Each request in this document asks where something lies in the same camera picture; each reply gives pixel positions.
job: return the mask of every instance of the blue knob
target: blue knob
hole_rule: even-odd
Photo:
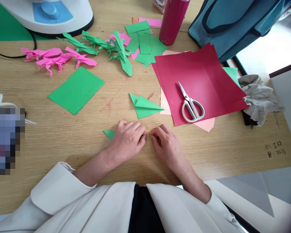
[[[50,2],[42,2],[41,3],[42,11],[50,18],[50,19],[58,19],[59,12],[56,7]]]

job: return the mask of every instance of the blue bag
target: blue bag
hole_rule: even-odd
[[[200,47],[213,44],[220,62],[265,36],[291,0],[205,0],[189,27]]]

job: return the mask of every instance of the white cable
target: white cable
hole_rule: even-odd
[[[2,99],[3,99],[3,95],[0,94],[0,107],[4,107],[4,106],[13,106],[14,108],[17,108],[17,106],[15,104],[12,103],[2,103]],[[31,125],[36,125],[35,122],[32,122],[30,120],[25,119],[25,123],[27,124],[31,124]]]

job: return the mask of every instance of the scissors handle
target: scissors handle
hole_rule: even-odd
[[[196,109],[194,104],[196,104],[197,106],[200,107],[201,115],[198,114],[198,111],[197,111],[197,109]],[[187,109],[188,109],[188,111],[189,111],[189,113],[190,113],[190,115],[192,117],[192,120],[188,119],[185,116],[184,107],[187,107]],[[196,100],[193,100],[192,98],[190,98],[190,103],[187,100],[183,101],[182,116],[187,122],[193,123],[193,122],[195,122],[197,120],[202,119],[205,116],[205,110],[204,110],[204,107],[199,102],[197,102]]]

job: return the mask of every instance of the crumpled cloth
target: crumpled cloth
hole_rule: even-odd
[[[273,94],[273,88],[265,86],[258,75],[242,76],[238,79],[238,82],[247,94],[245,101],[249,108],[245,109],[244,112],[256,121],[258,126],[263,126],[268,113],[284,110],[284,107]]]

